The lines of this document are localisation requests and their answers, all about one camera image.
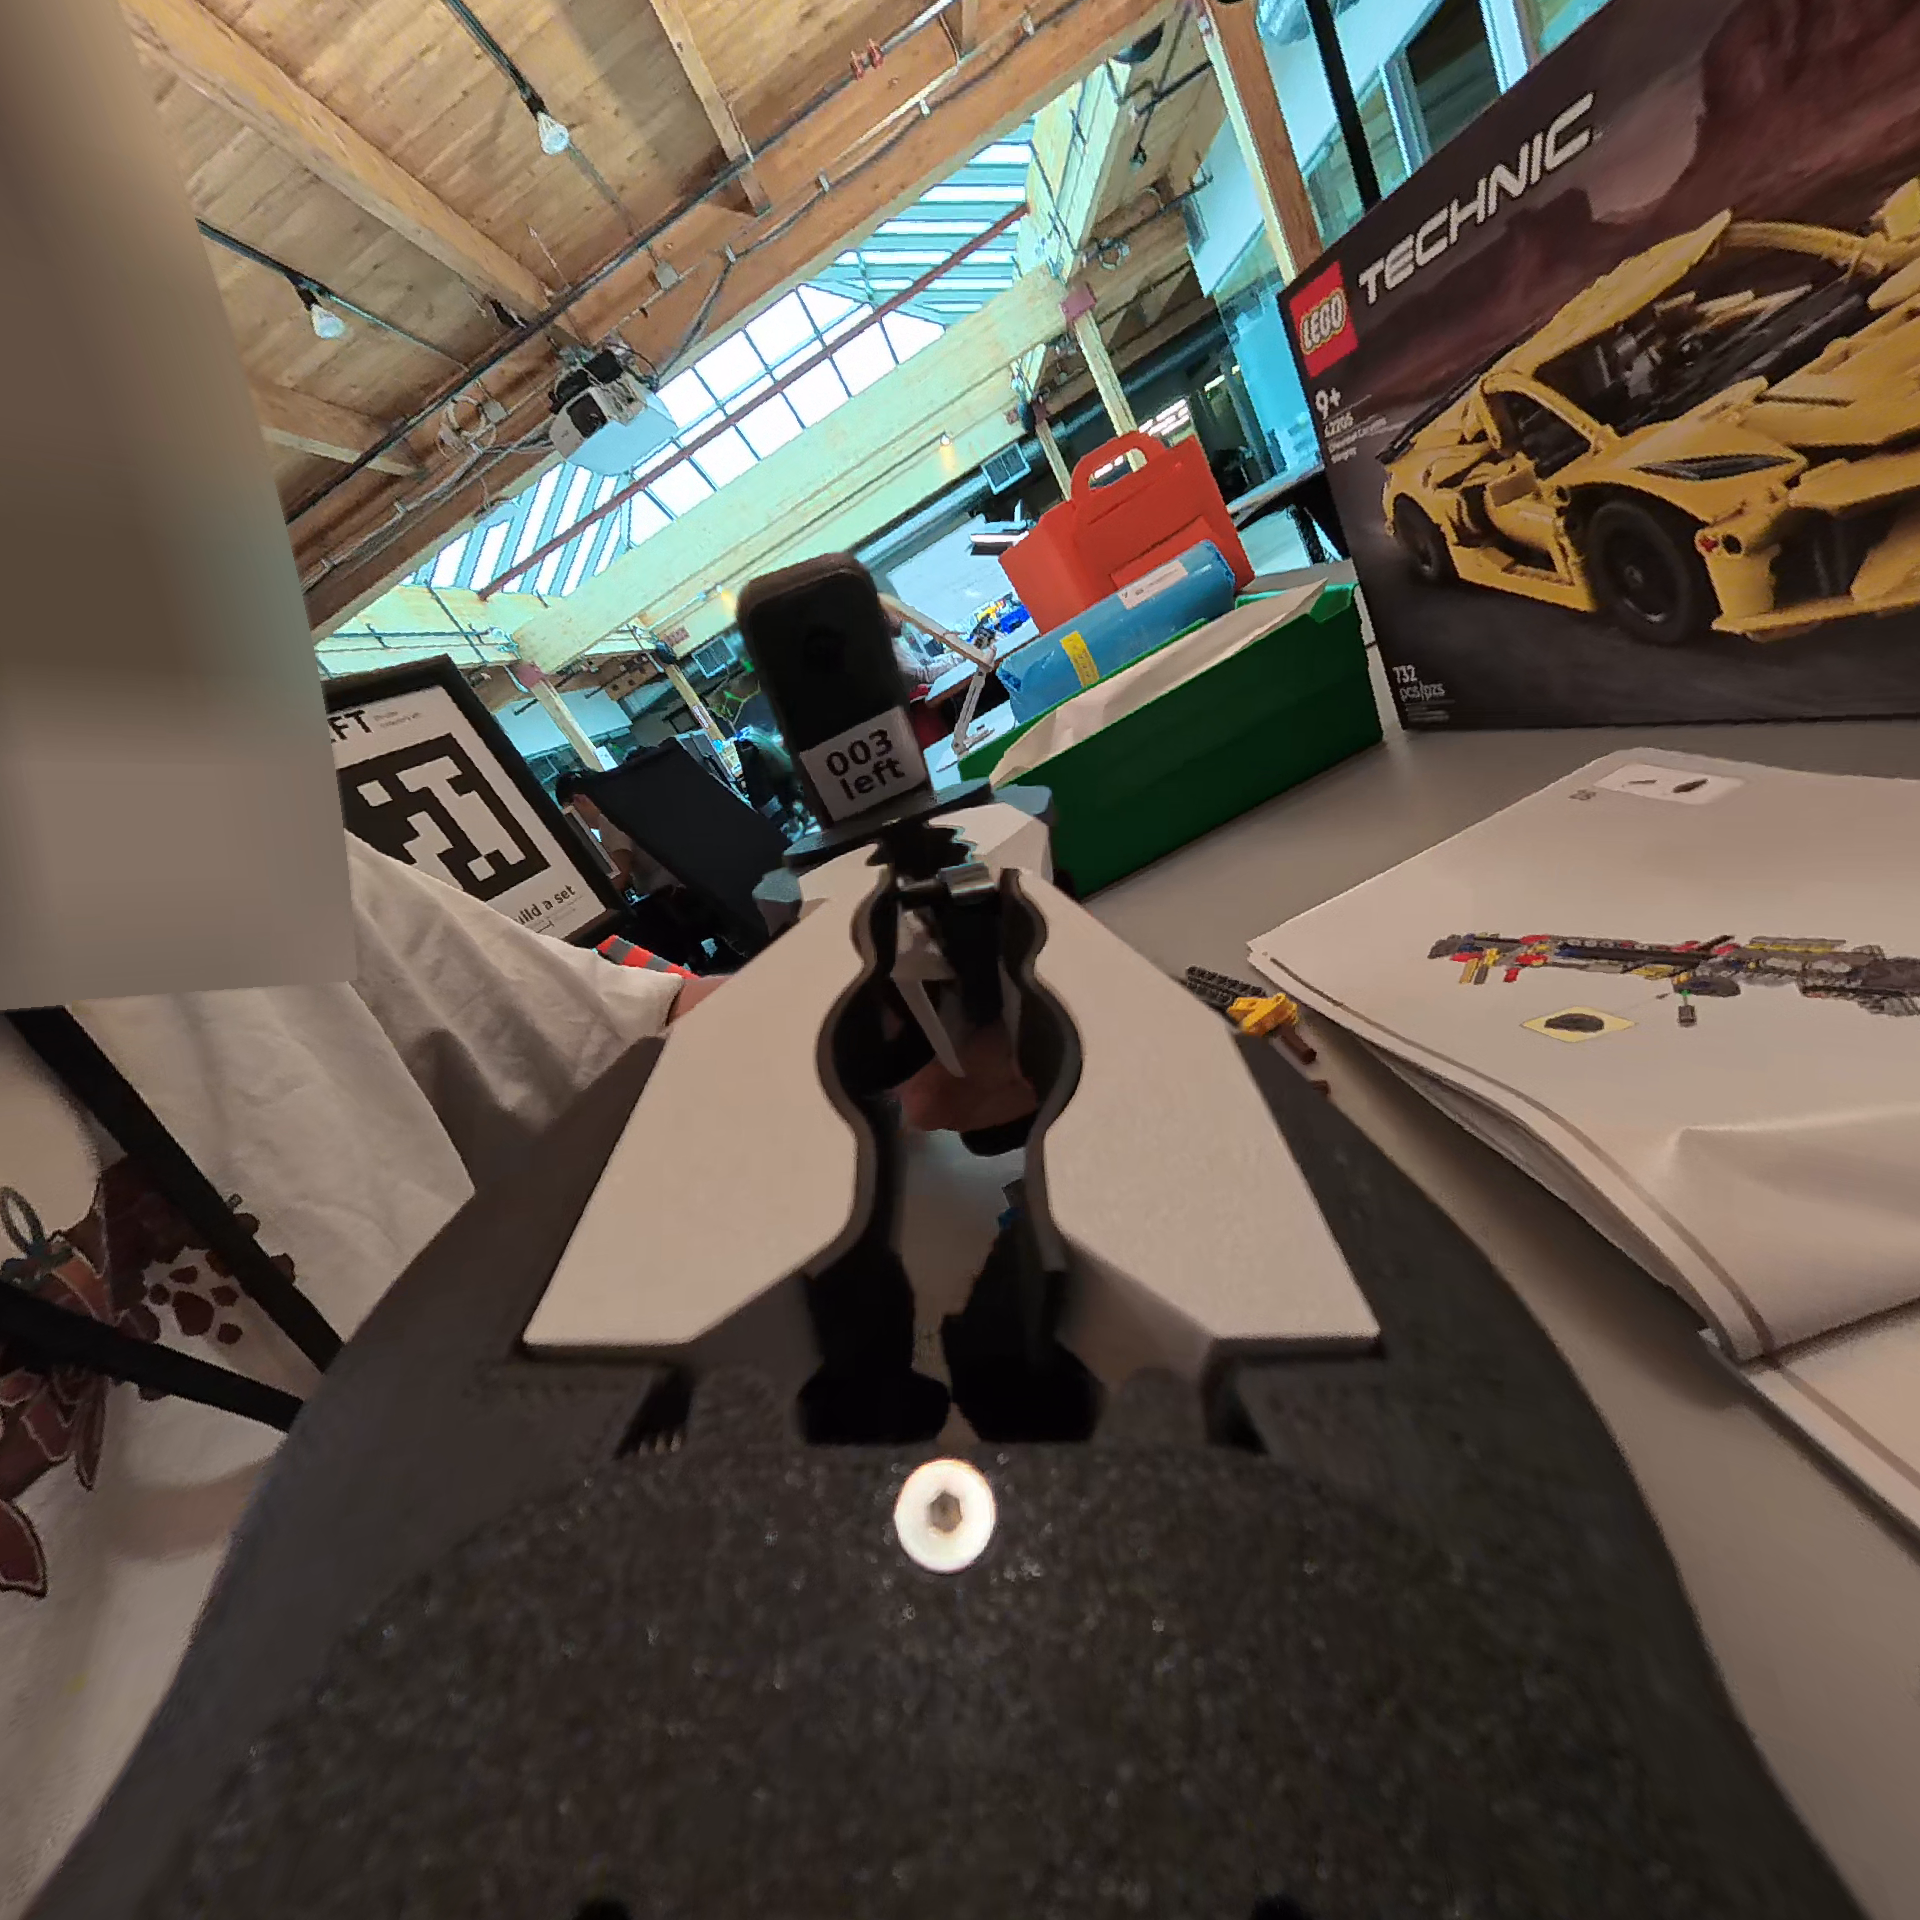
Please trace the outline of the lego set box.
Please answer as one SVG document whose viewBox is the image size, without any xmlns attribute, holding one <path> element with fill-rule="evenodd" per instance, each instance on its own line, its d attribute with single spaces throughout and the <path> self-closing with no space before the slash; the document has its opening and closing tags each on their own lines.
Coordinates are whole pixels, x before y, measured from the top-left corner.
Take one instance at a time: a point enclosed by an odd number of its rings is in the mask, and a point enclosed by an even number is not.
<svg viewBox="0 0 1920 1920">
<path fill-rule="evenodd" d="M 1916 2 L 1603 4 L 1286 317 L 1406 729 L 1916 714 Z"/>
</svg>

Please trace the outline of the blue wrapped roll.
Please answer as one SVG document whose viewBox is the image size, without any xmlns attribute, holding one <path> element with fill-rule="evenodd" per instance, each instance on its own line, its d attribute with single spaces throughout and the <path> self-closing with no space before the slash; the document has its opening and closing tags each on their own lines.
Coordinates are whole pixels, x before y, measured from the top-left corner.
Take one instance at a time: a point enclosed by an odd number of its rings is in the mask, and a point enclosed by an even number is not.
<svg viewBox="0 0 1920 1920">
<path fill-rule="evenodd" d="M 1016 724 L 1036 724 L 1169 640 L 1227 614 L 1236 592 L 1235 564 L 1208 538 L 1088 609 L 1044 625 L 995 668 Z"/>
</svg>

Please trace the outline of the lego instruction booklet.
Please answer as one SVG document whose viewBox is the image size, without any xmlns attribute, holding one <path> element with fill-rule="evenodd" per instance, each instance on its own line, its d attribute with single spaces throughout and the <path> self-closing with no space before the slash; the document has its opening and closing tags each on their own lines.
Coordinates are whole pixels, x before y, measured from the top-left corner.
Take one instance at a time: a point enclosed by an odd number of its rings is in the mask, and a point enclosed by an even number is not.
<svg viewBox="0 0 1920 1920">
<path fill-rule="evenodd" d="M 1611 752 L 1249 958 L 1916 1530 L 1916 780 Z"/>
</svg>

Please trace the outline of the white ceiling projector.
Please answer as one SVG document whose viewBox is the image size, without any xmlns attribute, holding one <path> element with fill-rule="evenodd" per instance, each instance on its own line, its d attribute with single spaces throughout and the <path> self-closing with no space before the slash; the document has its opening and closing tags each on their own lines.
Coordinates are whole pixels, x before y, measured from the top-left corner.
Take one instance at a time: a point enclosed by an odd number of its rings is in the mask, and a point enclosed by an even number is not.
<svg viewBox="0 0 1920 1920">
<path fill-rule="evenodd" d="M 676 424 L 639 359 L 601 345 L 548 390 L 548 446 L 596 476 L 622 476 L 680 446 Z"/>
</svg>

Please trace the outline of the wooden board desk stand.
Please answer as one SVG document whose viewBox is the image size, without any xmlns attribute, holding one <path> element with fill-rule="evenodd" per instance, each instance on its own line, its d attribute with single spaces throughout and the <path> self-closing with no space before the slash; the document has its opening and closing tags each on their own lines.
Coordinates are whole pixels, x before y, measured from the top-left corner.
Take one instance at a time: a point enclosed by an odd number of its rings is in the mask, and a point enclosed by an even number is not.
<svg viewBox="0 0 1920 1920">
<path fill-rule="evenodd" d="M 976 623 L 967 633 L 951 630 L 934 614 L 898 601 L 890 592 L 881 592 L 881 607 L 894 620 L 902 633 L 916 633 L 934 640 L 945 647 L 948 656 L 967 664 L 964 698 L 951 729 L 951 753 L 961 760 L 987 735 L 986 721 L 979 718 L 982 703 L 991 682 L 996 680 L 1000 662 L 1009 658 L 1014 649 L 1001 640 L 992 622 L 984 625 Z"/>
</svg>

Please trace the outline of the green plastic bin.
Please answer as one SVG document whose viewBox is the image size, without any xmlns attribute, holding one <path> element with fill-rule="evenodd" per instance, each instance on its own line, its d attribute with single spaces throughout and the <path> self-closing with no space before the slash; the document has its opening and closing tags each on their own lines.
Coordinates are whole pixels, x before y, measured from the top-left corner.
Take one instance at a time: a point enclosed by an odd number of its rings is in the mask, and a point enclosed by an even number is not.
<svg viewBox="0 0 1920 1920">
<path fill-rule="evenodd" d="M 1019 729 L 974 745 L 963 777 L 986 777 Z M 1054 871 L 1087 897 L 1384 738 L 1354 588 L 1351 607 L 1257 640 L 1014 784 L 1050 791 Z"/>
</svg>

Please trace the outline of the framed marker placard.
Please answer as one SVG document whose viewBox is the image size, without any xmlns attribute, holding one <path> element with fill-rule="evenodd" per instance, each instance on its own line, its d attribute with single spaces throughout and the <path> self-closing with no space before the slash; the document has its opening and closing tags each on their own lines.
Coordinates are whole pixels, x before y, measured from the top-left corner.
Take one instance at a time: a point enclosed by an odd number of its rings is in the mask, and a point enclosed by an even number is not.
<svg viewBox="0 0 1920 1920">
<path fill-rule="evenodd" d="M 593 946 L 624 905 L 601 855 L 444 656 L 323 685 L 343 824 L 508 920 Z"/>
</svg>

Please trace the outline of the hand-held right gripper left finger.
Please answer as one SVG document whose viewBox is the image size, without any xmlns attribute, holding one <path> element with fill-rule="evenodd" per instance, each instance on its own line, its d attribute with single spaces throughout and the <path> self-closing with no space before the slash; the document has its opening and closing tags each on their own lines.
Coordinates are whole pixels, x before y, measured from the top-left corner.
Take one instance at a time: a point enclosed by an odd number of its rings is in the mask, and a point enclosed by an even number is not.
<svg viewBox="0 0 1920 1920">
<path fill-rule="evenodd" d="M 521 1334 L 538 1360 L 727 1366 L 794 1390 L 815 1445 L 935 1437 L 897 1248 L 894 1090 L 931 1045 L 894 993 L 875 861 L 675 1022 Z"/>
</svg>

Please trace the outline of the person's left hand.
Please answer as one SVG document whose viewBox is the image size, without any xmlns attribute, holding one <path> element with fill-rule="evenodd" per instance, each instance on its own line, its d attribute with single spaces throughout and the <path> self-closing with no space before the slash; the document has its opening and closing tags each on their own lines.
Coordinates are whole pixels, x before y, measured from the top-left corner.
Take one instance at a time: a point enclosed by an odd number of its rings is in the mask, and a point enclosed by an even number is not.
<svg viewBox="0 0 1920 1920">
<path fill-rule="evenodd" d="M 1041 1096 L 1001 1023 L 982 1026 L 959 1048 L 959 1071 L 931 1060 L 897 1090 L 904 1120 L 923 1133 L 992 1133 L 1024 1124 Z"/>
</svg>

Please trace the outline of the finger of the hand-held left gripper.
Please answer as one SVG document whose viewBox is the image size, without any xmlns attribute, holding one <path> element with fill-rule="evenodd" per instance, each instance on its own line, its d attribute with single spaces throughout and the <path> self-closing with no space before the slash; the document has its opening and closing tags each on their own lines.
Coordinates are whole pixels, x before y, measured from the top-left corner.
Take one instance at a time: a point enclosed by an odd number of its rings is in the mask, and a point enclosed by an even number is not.
<svg viewBox="0 0 1920 1920">
<path fill-rule="evenodd" d="M 947 954 L 938 920 L 927 906 L 898 906 L 897 988 L 934 1056 L 961 1057 L 964 1020 L 954 1010 L 959 972 Z"/>
<path fill-rule="evenodd" d="M 955 833 L 969 847 L 974 861 L 992 874 L 1017 868 L 1054 879 L 1050 824 L 1023 804 L 987 799 L 961 806 L 955 810 Z"/>
</svg>

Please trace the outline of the orange carry case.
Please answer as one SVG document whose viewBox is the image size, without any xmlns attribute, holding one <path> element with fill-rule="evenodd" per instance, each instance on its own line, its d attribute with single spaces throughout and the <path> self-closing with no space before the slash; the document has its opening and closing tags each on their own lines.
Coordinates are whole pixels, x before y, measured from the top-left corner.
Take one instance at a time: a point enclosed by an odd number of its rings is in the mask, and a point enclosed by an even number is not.
<svg viewBox="0 0 1920 1920">
<path fill-rule="evenodd" d="M 1202 442 L 1134 431 L 1092 448 L 1072 469 L 1068 498 L 1000 561 L 1050 633 L 1198 543 L 1219 551 L 1236 588 L 1255 577 Z"/>
</svg>

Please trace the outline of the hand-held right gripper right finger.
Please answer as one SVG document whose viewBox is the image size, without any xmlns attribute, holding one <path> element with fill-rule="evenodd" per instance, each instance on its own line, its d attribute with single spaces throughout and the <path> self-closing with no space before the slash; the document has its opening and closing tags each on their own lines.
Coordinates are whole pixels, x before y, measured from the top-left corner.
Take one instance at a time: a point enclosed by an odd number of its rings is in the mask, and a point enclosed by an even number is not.
<svg viewBox="0 0 1920 1920">
<path fill-rule="evenodd" d="M 1039 1105 L 1014 1222 L 945 1319 L 964 1424 L 1071 1445 L 1139 1376 L 1211 1408 L 1247 1362 L 1379 1354 L 1259 1046 L 1032 871 L 1000 877 L 1000 960 Z"/>
</svg>

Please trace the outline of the white paper bag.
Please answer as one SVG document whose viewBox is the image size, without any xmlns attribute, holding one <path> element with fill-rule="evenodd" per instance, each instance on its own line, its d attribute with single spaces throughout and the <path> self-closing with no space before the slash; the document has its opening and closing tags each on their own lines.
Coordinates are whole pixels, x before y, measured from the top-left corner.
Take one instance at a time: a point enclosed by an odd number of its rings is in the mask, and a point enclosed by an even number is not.
<svg viewBox="0 0 1920 1920">
<path fill-rule="evenodd" d="M 1092 735 L 1114 729 L 1145 705 L 1201 680 L 1214 668 L 1247 653 L 1257 640 L 1320 614 L 1351 607 L 1354 583 L 1313 581 L 1272 592 L 1201 623 L 1120 671 L 1081 688 L 1039 720 L 1011 734 L 986 780 L 1004 789 L 1059 759 Z"/>
</svg>

